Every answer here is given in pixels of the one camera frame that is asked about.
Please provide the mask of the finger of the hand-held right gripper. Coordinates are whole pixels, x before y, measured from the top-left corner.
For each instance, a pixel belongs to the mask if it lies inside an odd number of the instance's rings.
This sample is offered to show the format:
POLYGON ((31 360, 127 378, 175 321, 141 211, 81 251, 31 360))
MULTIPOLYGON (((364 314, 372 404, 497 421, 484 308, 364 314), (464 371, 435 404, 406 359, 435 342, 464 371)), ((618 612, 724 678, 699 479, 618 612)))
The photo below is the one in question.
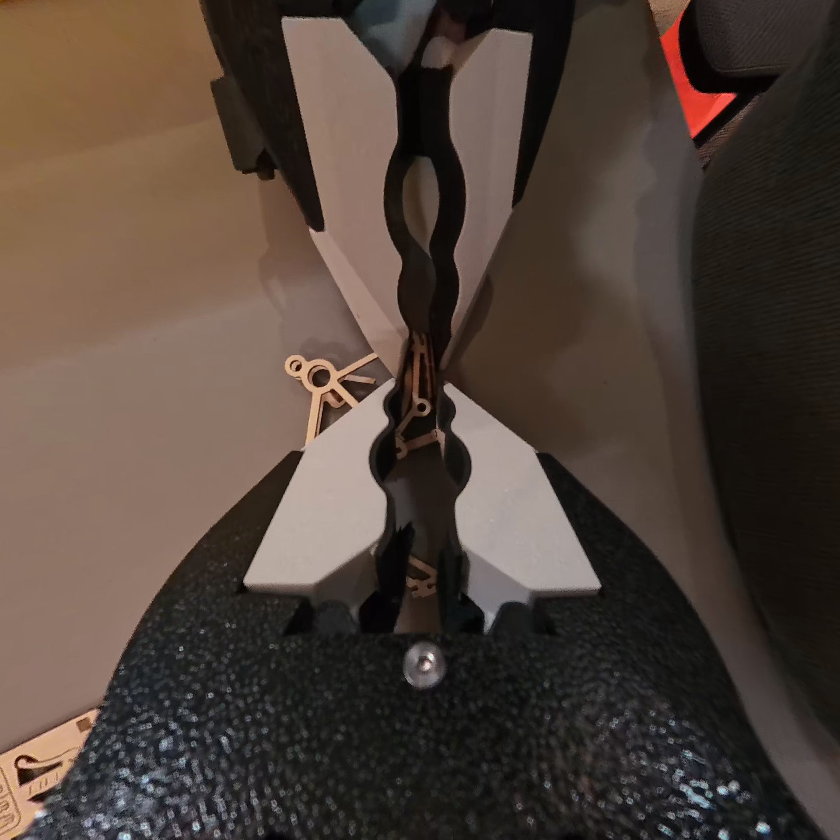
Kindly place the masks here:
POLYGON ((397 87, 341 17, 282 19, 322 221, 309 234, 373 352, 402 369, 425 253, 406 223, 397 87))
POLYGON ((465 182, 465 215, 455 242, 458 297, 451 339, 460 334, 512 213, 533 36, 491 28, 460 44, 444 35, 425 48, 425 67, 451 69, 449 137, 465 182))

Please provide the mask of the red panel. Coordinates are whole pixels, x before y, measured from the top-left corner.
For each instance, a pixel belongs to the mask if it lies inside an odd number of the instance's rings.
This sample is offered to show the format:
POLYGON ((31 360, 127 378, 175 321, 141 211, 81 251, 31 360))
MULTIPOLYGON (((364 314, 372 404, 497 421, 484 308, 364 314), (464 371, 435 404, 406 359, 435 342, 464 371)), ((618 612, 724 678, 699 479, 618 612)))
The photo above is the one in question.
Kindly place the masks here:
POLYGON ((754 84, 725 77, 700 42, 696 2, 689 2, 659 39, 690 138, 707 142, 757 95, 754 84))

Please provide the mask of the slotted wooden strip part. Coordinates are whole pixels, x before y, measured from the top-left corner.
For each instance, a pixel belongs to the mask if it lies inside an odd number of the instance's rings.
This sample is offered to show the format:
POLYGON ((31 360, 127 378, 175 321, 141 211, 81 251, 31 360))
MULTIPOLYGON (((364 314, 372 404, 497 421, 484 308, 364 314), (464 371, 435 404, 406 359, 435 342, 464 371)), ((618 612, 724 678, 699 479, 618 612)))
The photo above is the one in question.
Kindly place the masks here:
POLYGON ((434 357, 426 334, 413 332, 403 373, 402 413, 411 408, 413 400, 423 398, 434 404, 436 395, 434 357))

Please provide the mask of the wide wooden parts sheet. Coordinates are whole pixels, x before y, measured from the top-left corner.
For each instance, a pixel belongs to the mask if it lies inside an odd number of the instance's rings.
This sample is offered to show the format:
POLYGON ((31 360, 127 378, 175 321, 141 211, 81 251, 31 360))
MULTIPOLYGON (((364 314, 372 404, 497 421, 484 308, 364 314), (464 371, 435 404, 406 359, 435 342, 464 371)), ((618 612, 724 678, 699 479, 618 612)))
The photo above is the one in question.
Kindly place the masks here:
POLYGON ((25 833, 67 775, 98 714, 92 708, 2 754, 2 839, 25 833))

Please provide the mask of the black office chair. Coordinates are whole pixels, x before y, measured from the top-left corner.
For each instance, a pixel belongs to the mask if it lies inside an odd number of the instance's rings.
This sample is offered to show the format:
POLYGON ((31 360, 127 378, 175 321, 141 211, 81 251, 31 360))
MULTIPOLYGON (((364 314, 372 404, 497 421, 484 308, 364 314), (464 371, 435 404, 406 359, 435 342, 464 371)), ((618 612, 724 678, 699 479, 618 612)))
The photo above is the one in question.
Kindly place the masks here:
POLYGON ((838 2, 701 178, 690 289, 719 509, 773 657, 838 748, 838 2))

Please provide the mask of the small wooden ring strut part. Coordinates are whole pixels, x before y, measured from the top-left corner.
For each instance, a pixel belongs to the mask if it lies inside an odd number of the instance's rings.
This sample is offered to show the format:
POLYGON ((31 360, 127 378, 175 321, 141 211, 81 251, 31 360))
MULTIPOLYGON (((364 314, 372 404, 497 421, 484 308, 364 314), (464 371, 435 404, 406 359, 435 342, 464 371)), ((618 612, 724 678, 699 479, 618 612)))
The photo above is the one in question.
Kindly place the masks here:
POLYGON ((428 400, 423 398, 413 400, 411 408, 406 410, 405 415, 394 432, 395 456, 397 460, 404 459, 409 453, 417 449, 439 443, 438 427, 436 425, 423 434, 411 438, 405 436, 407 428, 415 420, 428 418, 431 414, 432 404, 428 400))

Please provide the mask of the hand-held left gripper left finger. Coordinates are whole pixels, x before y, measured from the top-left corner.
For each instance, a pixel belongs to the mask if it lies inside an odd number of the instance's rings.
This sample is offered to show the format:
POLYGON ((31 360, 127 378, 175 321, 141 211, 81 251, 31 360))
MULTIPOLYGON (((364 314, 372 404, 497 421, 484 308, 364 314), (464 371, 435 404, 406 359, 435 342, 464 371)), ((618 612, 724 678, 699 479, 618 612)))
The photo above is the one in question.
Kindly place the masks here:
POLYGON ((403 535, 386 481, 401 400, 392 377, 299 453, 245 573, 247 593, 340 602, 352 613, 376 596, 399 613, 403 535))

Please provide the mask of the wooden model frame part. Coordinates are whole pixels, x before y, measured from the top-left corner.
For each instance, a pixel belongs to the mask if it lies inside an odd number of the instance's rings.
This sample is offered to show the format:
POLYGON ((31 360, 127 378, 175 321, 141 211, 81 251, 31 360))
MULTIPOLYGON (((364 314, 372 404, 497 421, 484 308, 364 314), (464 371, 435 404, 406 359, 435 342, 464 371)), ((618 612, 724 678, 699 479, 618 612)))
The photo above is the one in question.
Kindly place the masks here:
POLYGON ((383 383, 382 376, 370 370, 378 363, 376 353, 349 364, 336 364, 326 358, 308 359, 301 354, 287 357, 285 373, 299 383, 310 398, 304 447, 383 383))

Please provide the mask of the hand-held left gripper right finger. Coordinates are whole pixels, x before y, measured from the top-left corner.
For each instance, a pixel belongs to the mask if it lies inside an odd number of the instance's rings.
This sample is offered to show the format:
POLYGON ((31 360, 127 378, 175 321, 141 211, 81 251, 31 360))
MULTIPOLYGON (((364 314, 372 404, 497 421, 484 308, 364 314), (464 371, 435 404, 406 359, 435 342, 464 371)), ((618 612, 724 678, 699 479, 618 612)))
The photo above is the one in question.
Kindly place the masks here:
POLYGON ((598 595, 597 574, 537 450, 455 385, 441 392, 444 458, 458 493, 461 591, 485 630, 506 604, 598 595))

